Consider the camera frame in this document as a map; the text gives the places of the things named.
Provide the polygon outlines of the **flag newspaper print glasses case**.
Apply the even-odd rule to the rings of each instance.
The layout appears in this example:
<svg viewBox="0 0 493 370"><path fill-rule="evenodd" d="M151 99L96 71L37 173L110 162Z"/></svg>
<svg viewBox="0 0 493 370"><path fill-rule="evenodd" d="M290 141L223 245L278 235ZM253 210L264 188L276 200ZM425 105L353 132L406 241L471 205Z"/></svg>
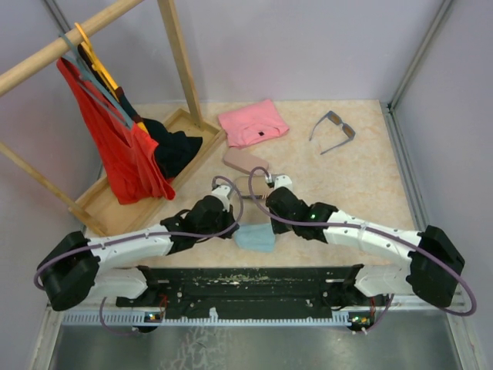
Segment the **flag newspaper print glasses case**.
<svg viewBox="0 0 493 370"><path fill-rule="evenodd" d="M265 200L274 191L267 186L266 175L254 175L252 179L249 176L241 176L234 180L234 184L240 191L240 196L243 200L252 200L250 191L253 191L253 196L257 200Z"/></svg>

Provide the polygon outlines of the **pink glasses case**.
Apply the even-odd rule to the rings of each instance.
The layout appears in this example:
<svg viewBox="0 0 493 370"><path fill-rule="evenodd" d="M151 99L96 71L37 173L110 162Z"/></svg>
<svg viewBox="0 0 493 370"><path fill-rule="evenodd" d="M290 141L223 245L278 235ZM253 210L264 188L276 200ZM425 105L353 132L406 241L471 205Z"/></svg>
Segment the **pink glasses case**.
<svg viewBox="0 0 493 370"><path fill-rule="evenodd" d="M254 168L269 169L269 163L245 150L229 148L223 156L223 163L241 173L248 175Z"/></svg>

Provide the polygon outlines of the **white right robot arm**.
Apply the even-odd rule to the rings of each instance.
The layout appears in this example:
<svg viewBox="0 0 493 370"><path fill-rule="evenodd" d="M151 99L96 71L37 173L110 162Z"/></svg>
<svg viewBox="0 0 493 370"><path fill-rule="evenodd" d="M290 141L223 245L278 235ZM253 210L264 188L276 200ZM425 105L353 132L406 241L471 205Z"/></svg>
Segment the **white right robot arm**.
<svg viewBox="0 0 493 370"><path fill-rule="evenodd" d="M379 294L414 294L437 308L449 308L465 261L439 227L398 230L367 223L335 206L307 205L286 187L266 201L275 234L292 231L304 240L357 248L387 261L385 266L358 265L344 285L355 305Z"/></svg>

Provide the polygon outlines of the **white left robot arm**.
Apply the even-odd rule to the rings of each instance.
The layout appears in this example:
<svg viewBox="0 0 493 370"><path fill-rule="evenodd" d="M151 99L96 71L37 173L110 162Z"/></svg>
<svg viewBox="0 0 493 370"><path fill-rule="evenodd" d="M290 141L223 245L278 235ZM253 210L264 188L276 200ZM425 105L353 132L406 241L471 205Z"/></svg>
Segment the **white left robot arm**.
<svg viewBox="0 0 493 370"><path fill-rule="evenodd" d="M208 195L191 210L145 230L97 238L72 232L39 264L35 286L55 311L103 298L136 299L150 306L159 300L160 287L136 262L187 251L213 237L228 239L237 228L230 201Z"/></svg>

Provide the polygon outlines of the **dark navy garment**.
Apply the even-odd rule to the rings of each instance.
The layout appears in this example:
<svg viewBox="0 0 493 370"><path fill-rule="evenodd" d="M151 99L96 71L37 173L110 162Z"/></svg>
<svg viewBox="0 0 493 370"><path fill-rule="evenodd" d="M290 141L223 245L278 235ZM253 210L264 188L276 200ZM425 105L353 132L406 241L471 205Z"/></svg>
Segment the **dark navy garment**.
<svg viewBox="0 0 493 370"><path fill-rule="evenodd" d="M198 154L203 145L200 136L187 136L183 131L170 132L161 122L142 118L132 107L123 89L118 86L107 71L96 65L95 54L88 52L89 47L83 42L77 46L80 57L98 82L119 103L126 114L141 129L157 142L154 157L163 177L171 180L176 177Z"/></svg>

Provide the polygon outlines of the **folded pink shirt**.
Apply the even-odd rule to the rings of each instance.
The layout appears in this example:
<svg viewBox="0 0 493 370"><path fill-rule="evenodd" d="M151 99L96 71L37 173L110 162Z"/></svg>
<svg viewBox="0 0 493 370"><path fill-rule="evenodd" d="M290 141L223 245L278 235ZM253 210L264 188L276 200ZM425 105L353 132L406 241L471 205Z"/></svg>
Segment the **folded pink shirt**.
<svg viewBox="0 0 493 370"><path fill-rule="evenodd" d="M229 148L244 149L287 134L290 127L271 99L218 115Z"/></svg>

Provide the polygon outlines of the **red hanging shirt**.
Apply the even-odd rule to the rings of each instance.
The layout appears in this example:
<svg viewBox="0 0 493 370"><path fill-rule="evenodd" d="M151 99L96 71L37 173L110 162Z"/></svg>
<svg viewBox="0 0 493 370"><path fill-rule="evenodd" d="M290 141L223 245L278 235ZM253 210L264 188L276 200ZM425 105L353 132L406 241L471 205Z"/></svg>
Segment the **red hanging shirt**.
<svg viewBox="0 0 493 370"><path fill-rule="evenodd" d="M128 129L90 96L88 92L108 105L91 82L81 79L79 70L70 61L60 58L56 67L79 104L119 203L134 204L147 197L172 200L176 192L161 174L154 157L157 142L138 126Z"/></svg>

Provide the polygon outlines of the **yellow hanger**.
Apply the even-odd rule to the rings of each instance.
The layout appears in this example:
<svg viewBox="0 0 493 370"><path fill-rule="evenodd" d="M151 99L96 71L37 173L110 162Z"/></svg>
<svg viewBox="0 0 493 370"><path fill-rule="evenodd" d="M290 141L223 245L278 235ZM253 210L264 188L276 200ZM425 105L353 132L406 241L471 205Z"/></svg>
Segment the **yellow hanger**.
<svg viewBox="0 0 493 370"><path fill-rule="evenodd" d="M74 26L82 36L82 42L78 46L79 54L84 59L86 65L91 70L101 87L112 96L112 98L107 97L107 100L110 101L115 108L117 108L120 115L125 119L128 127L136 124L144 133L148 134L148 130L143 123L143 119L130 109L131 106L125 96L125 93L123 92L123 89L116 83L114 78L110 75L108 70L100 61L99 57L96 55L92 47L92 43L90 42L90 39L82 26L78 22L75 22Z"/></svg>

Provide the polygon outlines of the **grey blue hanger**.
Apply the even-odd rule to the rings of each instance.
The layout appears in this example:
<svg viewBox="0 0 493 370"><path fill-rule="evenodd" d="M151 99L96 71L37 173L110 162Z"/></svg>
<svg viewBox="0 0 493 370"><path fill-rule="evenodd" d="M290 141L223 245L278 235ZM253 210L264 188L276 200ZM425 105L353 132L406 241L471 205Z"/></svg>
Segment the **grey blue hanger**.
<svg viewBox="0 0 493 370"><path fill-rule="evenodd" d="M108 92L97 80L97 78L92 74L90 69L87 68L85 61L81 58L78 49L72 44L65 33L59 33L59 37L63 39L65 44L69 47L69 50L74 55L74 58L66 56L65 59L70 61L72 64L76 65L79 70L79 75L82 80L91 82L94 87L105 97L108 105L102 102L101 99L96 98L94 94L88 92L103 108L105 108L109 113L111 113L118 121L120 121L128 129L132 129L134 122L130 116L121 107L120 103L116 98Z"/></svg>

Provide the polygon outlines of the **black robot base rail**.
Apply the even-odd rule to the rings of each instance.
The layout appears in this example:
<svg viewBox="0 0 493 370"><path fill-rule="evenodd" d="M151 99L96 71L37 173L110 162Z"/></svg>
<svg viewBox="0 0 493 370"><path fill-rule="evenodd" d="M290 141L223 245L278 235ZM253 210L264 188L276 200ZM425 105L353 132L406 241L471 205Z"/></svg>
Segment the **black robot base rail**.
<svg viewBox="0 0 493 370"><path fill-rule="evenodd" d="M359 267L142 269L149 287L118 308L144 309L147 323L183 325L334 325L366 331L390 302L354 286Z"/></svg>

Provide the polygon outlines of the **grey blue frame sunglasses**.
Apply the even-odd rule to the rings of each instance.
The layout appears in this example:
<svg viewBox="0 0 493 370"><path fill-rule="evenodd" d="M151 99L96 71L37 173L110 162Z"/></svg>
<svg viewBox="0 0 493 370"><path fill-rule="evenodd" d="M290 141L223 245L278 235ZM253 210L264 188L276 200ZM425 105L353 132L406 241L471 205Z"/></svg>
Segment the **grey blue frame sunglasses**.
<svg viewBox="0 0 493 370"><path fill-rule="evenodd" d="M330 122L330 124L334 127L334 129L338 130L340 132L340 134L342 136L344 136L344 139L341 140L339 143L334 144L333 146L330 146L326 149L323 149L320 152L320 155L327 154L332 150L335 150L335 149L338 149L342 146L345 146L346 144L353 141L357 135L356 131L354 130L353 127L351 127L348 123L346 123L333 110L330 110L327 113L325 113L321 118L319 118L319 120L314 124L312 130L310 131L309 141L313 140L313 138L315 137L315 134L317 133L317 130L325 122Z"/></svg>

